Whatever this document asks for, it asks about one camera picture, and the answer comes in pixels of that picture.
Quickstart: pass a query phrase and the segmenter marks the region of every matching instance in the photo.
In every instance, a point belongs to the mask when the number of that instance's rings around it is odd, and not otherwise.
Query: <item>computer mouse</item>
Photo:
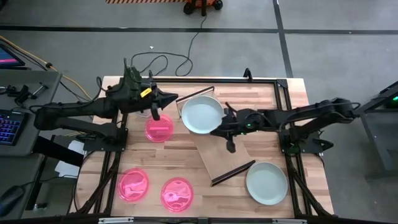
[[[0,196],[0,217],[7,215],[24,193],[24,188],[16,185],[5,191],[5,193]]]

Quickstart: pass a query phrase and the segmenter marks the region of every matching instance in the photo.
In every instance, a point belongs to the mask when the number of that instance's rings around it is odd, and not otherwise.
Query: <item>black floor stripe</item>
[[[325,34],[325,35],[398,35],[398,30],[320,30],[285,29],[285,34]]]
[[[208,32],[277,34],[278,29],[240,28],[135,28],[135,27],[67,27],[67,26],[9,26],[0,25],[0,30],[49,31],[49,32]]]
[[[73,27],[73,26],[15,26],[1,25],[0,30],[49,31],[49,32],[209,32],[243,34],[278,34],[279,29],[245,28],[138,28],[138,27]],[[325,35],[398,35],[398,30],[322,30],[282,29],[283,34],[325,34]]]
[[[282,16],[280,15],[279,3],[278,0],[273,0],[272,2],[274,3],[276,24],[278,26],[280,48],[282,50],[282,57],[284,59],[286,77],[293,78],[292,65],[290,64],[289,52],[287,50],[286,36],[284,32],[284,25],[282,23]]]

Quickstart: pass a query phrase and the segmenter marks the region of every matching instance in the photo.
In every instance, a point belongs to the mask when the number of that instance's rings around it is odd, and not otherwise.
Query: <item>gray floor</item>
[[[398,29],[398,2],[393,0],[280,0],[279,4],[286,29]],[[200,12],[186,16],[182,6],[183,3],[107,5],[97,0],[13,0],[0,11],[0,23],[199,27],[203,19]],[[203,26],[277,28],[272,0],[224,1],[221,11],[209,8]],[[124,57],[150,51],[150,47],[186,54],[194,35],[26,31],[0,34],[52,62],[90,95],[97,91],[96,76],[122,74]],[[397,81],[398,35],[286,35],[286,39],[294,77],[304,78],[311,103],[337,96],[365,103]],[[240,77],[249,67],[256,77],[286,77],[277,34],[203,33],[195,39],[191,56],[191,76]],[[150,57],[141,57],[134,64],[142,69],[149,61]],[[173,75],[181,61],[170,57],[169,68],[162,75]],[[151,69],[157,71],[163,64],[158,61]],[[55,100],[75,99],[60,88]],[[379,170],[380,164],[361,122],[327,127],[323,138],[335,143],[324,158],[335,213],[346,218],[398,222],[398,181],[368,183],[364,179],[366,174]]]

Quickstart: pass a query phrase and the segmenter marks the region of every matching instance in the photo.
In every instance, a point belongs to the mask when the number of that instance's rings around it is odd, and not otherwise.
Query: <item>rgb keyboard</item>
[[[0,144],[15,146],[25,125],[28,114],[0,110]]]

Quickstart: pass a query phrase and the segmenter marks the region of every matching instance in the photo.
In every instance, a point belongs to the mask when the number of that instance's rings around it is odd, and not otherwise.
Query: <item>yellow tag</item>
[[[142,93],[140,94],[141,98],[143,98],[144,96],[148,95],[151,91],[152,91],[151,88],[148,88],[148,89],[142,91]]]

